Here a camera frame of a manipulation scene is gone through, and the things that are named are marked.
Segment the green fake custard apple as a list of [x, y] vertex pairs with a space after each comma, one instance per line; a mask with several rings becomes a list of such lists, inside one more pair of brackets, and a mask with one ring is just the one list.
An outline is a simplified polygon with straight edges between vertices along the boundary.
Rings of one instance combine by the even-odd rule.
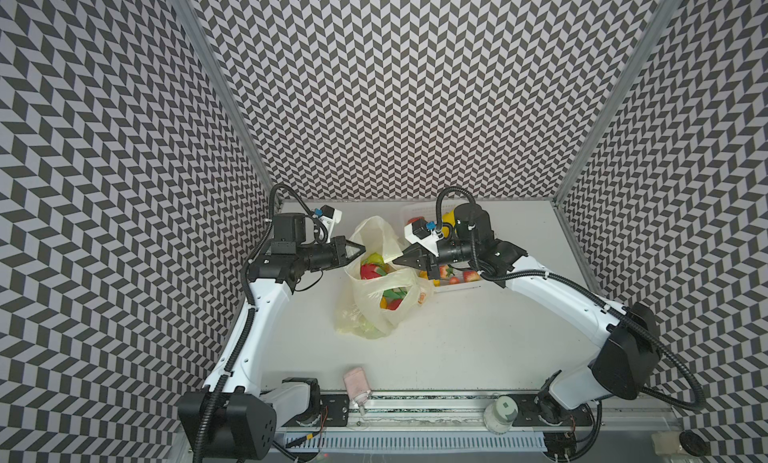
[[383, 267], [385, 265], [383, 257], [379, 253], [370, 254], [363, 262], [363, 265], [376, 265]]

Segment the translucent cream plastic bag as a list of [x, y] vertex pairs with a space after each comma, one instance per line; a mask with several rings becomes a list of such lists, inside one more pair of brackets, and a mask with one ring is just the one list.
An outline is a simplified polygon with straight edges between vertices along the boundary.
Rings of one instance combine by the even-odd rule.
[[335, 329], [365, 339], [386, 337], [432, 299], [433, 284], [394, 262], [405, 245], [383, 218], [361, 222], [351, 241], [365, 252], [344, 268], [347, 286], [336, 306]]

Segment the pink fake dragon fruit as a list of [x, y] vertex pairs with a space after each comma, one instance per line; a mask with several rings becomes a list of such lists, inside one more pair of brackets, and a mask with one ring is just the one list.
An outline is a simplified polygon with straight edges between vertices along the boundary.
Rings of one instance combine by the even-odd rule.
[[[361, 265], [360, 277], [363, 280], [373, 280], [387, 276], [389, 271], [385, 266], [380, 267], [376, 265]], [[380, 308], [389, 311], [397, 310], [402, 304], [403, 299], [407, 295], [407, 289], [405, 287], [388, 288], [382, 292], [380, 300]]]

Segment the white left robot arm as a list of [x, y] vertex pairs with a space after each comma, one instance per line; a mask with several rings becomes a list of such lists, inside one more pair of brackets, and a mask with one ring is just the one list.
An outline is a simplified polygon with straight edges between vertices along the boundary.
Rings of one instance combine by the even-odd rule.
[[277, 430], [292, 421], [323, 420], [319, 383], [287, 378], [273, 390], [262, 385], [263, 360], [284, 306], [307, 272], [342, 268], [363, 255], [363, 245], [343, 236], [323, 243], [270, 239], [246, 261], [246, 300], [220, 361], [202, 389], [177, 403], [192, 459], [263, 459]]

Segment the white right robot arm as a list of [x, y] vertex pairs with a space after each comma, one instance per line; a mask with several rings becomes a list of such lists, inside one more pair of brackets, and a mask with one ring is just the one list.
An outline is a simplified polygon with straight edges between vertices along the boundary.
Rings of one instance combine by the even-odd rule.
[[487, 211], [463, 203], [451, 222], [418, 217], [404, 228], [408, 247], [395, 264], [436, 278], [441, 267], [465, 262], [482, 279], [522, 294], [570, 323], [597, 353], [550, 376], [538, 392], [540, 418], [557, 425], [566, 412], [590, 401], [634, 400], [658, 364], [658, 327], [646, 306], [628, 308], [550, 272], [522, 247], [498, 238]]

